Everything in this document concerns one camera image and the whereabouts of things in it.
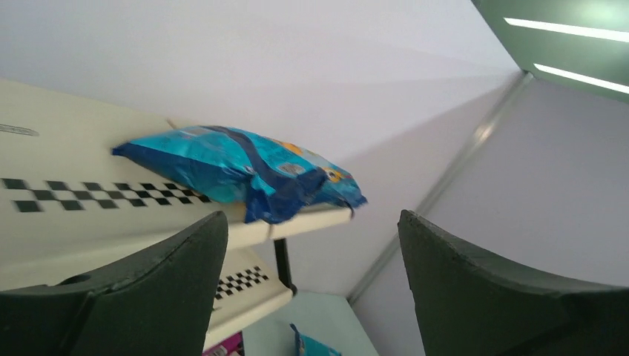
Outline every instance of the light strip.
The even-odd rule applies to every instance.
[[[588,84],[595,85],[601,88],[607,88],[614,91],[619,91],[621,93],[629,94],[629,87],[626,85],[616,84],[612,82],[608,82],[601,79],[592,78],[591,76],[583,76],[581,74],[568,72],[567,70],[561,70],[553,67],[548,67],[545,65],[534,64],[535,67],[542,72],[554,74],[556,76],[563,76],[564,78],[573,79],[579,82],[584,82]]]
[[[593,37],[595,39],[609,39],[611,41],[629,42],[629,32],[601,30],[599,28],[571,26],[568,24],[553,24],[550,22],[539,22],[521,19],[509,19],[507,17],[504,20],[512,25],[518,27],[534,28],[537,30],[552,31],[559,33],[567,33],[569,35]]]

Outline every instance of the light blue floor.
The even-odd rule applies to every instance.
[[[246,356],[295,356],[290,323],[343,356],[378,356],[345,298],[308,292],[243,330]]]

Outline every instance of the wall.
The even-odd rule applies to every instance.
[[[629,286],[628,118],[624,103],[535,81],[427,217],[525,265]],[[381,355],[422,355],[413,310],[400,254],[355,305]]]
[[[518,71],[459,0],[10,0],[0,24],[8,79],[257,131],[347,167],[370,204],[289,243],[296,284],[336,294]]]

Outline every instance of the lower shelf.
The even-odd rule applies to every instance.
[[[250,248],[228,251],[204,349],[271,314],[291,299],[292,291]]]

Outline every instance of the pink package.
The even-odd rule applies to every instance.
[[[239,332],[203,352],[202,356],[244,356],[243,333]]]

